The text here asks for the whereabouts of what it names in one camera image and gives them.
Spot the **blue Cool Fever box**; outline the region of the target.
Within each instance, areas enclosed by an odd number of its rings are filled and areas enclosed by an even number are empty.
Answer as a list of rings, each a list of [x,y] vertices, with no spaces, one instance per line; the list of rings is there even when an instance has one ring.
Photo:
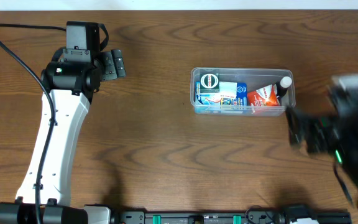
[[[247,105],[247,84],[237,83],[236,98],[222,98],[218,93],[200,93],[200,82],[195,85],[195,101],[199,105],[219,105],[219,106],[246,106]]]

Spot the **red small box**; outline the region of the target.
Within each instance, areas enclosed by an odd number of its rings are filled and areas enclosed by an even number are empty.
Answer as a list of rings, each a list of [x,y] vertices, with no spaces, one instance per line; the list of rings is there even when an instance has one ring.
[[[268,85],[247,94],[249,106],[280,106],[276,85]]]

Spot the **dark green round-logo box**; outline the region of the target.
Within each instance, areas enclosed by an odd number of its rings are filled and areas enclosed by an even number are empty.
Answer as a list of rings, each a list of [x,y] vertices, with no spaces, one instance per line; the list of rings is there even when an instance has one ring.
[[[206,73],[200,77],[200,93],[218,93],[219,92],[219,74]]]

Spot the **white green Panadol box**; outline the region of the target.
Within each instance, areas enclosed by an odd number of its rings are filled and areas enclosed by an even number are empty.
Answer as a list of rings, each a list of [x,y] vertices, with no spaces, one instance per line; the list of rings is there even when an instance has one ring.
[[[222,98],[236,98],[237,97],[237,83],[236,82],[219,82],[219,95]]]

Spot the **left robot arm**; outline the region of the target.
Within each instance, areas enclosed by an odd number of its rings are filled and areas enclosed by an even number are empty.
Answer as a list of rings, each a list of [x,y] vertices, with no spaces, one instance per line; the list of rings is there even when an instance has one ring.
[[[122,53],[106,50],[103,24],[69,21],[66,45],[35,77],[42,118],[32,159],[12,203],[0,203],[0,223],[117,223],[106,205],[73,208],[71,172],[78,136],[102,82],[126,75]]]

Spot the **dark bottle white cap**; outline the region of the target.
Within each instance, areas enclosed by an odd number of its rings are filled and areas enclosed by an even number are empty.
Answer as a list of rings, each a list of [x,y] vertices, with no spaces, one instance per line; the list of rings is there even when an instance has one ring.
[[[274,92],[278,100],[281,100],[286,95],[291,85],[292,79],[290,77],[283,77],[279,82],[274,84]]]

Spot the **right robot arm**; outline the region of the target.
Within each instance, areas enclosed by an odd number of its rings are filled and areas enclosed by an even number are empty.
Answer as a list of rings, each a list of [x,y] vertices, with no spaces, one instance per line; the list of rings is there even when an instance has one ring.
[[[358,188],[358,115],[310,115],[286,109],[292,146],[306,143],[310,155],[329,154]]]

